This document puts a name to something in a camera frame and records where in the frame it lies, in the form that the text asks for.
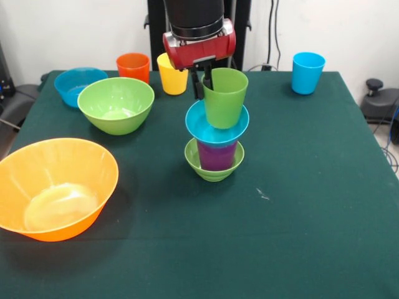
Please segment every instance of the blue bowl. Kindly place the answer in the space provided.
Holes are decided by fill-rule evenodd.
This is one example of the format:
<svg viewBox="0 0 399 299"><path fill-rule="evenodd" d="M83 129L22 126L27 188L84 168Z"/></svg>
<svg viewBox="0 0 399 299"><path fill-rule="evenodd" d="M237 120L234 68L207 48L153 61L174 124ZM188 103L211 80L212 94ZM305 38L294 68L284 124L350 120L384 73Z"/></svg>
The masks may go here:
<svg viewBox="0 0 399 299"><path fill-rule="evenodd" d="M92 67L79 67L61 73L55 78L54 87L65 104L78 108L77 98L91 83L108 78L107 73Z"/></svg>
<svg viewBox="0 0 399 299"><path fill-rule="evenodd" d="M206 120L203 100L195 102L186 114L187 130L194 138L210 146L233 144L245 132L249 124L249 113L243 105L237 124L230 129L216 129Z"/></svg>

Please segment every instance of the yellow cup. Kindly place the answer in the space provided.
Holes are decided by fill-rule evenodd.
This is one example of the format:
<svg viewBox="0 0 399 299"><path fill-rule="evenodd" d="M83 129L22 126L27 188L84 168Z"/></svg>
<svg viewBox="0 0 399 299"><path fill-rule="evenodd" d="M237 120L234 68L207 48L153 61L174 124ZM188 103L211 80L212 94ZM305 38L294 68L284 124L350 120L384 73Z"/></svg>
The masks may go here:
<svg viewBox="0 0 399 299"><path fill-rule="evenodd" d="M188 70L175 70L170 64L169 56L163 53L156 59L160 69L163 91L169 95L180 95L186 91Z"/></svg>

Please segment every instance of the floor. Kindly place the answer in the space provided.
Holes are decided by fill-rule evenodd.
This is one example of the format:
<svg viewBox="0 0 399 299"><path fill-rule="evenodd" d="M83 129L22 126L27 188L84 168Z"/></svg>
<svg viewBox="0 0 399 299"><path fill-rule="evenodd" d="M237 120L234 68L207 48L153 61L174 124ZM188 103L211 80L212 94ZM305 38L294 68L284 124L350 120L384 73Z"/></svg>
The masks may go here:
<svg viewBox="0 0 399 299"><path fill-rule="evenodd" d="M374 131L377 125L369 125L371 131ZM388 136L389 136L390 127L388 125L382 125L375 132L374 137L377 140L378 144L382 147L387 146ZM390 144L388 150L392 153L392 155L399 161L399 145ZM393 167L393 171L397 171L396 175L399 179L399 170L398 167Z"/></svg>

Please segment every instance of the orange bowl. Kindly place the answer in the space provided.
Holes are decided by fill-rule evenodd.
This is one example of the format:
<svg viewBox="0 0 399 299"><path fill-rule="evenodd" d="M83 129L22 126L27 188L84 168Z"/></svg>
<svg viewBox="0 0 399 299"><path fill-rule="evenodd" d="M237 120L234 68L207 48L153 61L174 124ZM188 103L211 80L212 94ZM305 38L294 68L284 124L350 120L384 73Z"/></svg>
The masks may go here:
<svg viewBox="0 0 399 299"><path fill-rule="evenodd" d="M118 182L118 164L97 143L56 138L0 161L0 227L55 242L96 220Z"/></svg>

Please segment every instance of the white wall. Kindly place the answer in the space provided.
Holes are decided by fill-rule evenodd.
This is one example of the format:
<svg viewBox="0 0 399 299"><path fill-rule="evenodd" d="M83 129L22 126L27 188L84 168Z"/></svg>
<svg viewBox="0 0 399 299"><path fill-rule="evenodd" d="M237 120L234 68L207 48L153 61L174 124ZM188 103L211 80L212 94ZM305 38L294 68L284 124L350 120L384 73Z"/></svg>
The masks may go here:
<svg viewBox="0 0 399 299"><path fill-rule="evenodd" d="M269 7L270 0L252 0L244 69L266 61ZM291 69L296 52L316 51L356 100L369 77L399 87L398 11L397 0L281 0L280 69ZM146 14L147 0L0 0L0 41L17 84L37 83L53 69L116 69L124 52L150 55Z"/></svg>
<svg viewBox="0 0 399 299"><path fill-rule="evenodd" d="M398 0L280 0L277 18L281 70L292 70L296 52L312 51L326 58L325 70L338 70L356 101L366 79L380 78L399 87ZM244 67L266 61L270 0L252 0L255 29L246 41ZM272 52L271 63L277 60Z"/></svg>

